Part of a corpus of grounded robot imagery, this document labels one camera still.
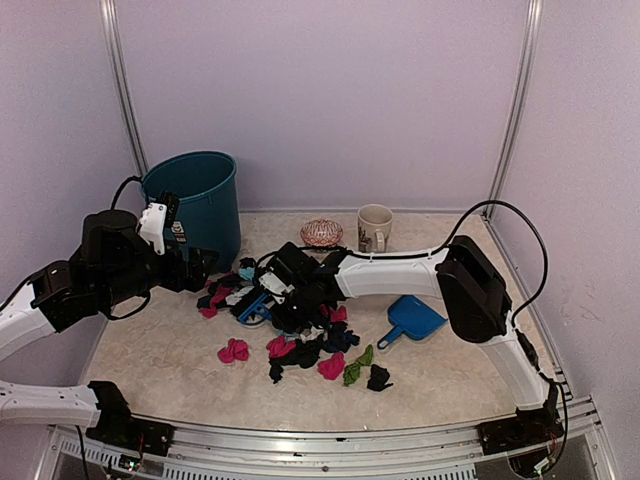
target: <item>trash bin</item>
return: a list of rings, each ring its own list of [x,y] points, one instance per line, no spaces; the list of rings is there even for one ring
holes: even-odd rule
[[[225,153],[192,152],[156,165],[142,179],[151,201],[162,191],[176,194],[180,207],[165,238],[188,248],[220,253],[216,270],[228,272],[240,251],[236,162]]]

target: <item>green sock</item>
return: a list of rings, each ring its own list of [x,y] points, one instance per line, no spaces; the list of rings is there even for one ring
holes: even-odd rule
[[[364,353],[356,358],[356,361],[350,365],[344,367],[344,373],[342,378],[344,379],[344,386],[348,387],[356,383],[356,380],[360,378],[360,367],[369,367],[373,363],[373,346],[368,345]]]

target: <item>marble-patterned surface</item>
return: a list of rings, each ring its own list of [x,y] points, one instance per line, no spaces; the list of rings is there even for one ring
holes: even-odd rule
[[[243,214],[239,258],[257,258],[287,240],[300,244],[300,227],[319,217],[338,221],[345,230],[342,243],[355,246],[355,214]],[[456,219],[456,215],[398,214],[389,251],[439,245]],[[481,246],[505,276],[514,305],[519,305],[522,299],[481,219],[471,217],[460,233]],[[506,385],[484,353],[456,337],[448,324],[421,342],[400,338],[385,353],[376,350],[374,362],[388,368],[394,383],[384,392],[367,390],[368,369],[354,386],[344,387],[341,377],[327,381],[315,368],[286,367],[283,380],[274,385],[265,349],[275,334],[271,325],[243,327],[228,312],[207,320],[196,310],[199,296],[155,289],[144,312],[108,325],[85,381],[114,381],[139,414],[239,428],[383,430],[479,420],[514,411]],[[346,302],[350,327],[362,338],[361,345],[346,354],[347,363],[389,331],[386,309],[394,300],[370,296]],[[423,300],[445,313],[442,302]],[[131,305],[119,307],[124,307],[118,310],[122,312]],[[520,323],[536,345],[543,369],[550,373],[548,354],[528,313]],[[249,344],[249,361],[223,365],[218,360],[216,352],[231,337]],[[328,357],[323,352],[321,359]]]

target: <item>wall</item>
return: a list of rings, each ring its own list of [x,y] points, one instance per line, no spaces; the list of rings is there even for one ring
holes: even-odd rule
[[[119,2],[150,164],[239,163],[241,208],[485,198],[527,1]]]
[[[97,1],[0,4],[0,298],[68,258],[82,219],[133,172]],[[129,193],[129,206],[139,205]],[[86,319],[0,363],[3,380],[74,384],[104,320]],[[0,427],[0,476],[32,474],[43,427]]]
[[[577,395],[593,393],[623,479],[640,452],[640,4],[547,1],[503,198],[547,242],[538,304]],[[497,228],[532,289],[540,257],[526,227]]]

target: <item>blue dustpan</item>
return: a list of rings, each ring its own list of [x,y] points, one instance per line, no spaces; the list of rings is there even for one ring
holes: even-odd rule
[[[393,329],[378,342],[378,350],[387,348],[403,333],[411,340],[427,338],[447,321],[413,295],[400,297],[389,307],[387,314]]]

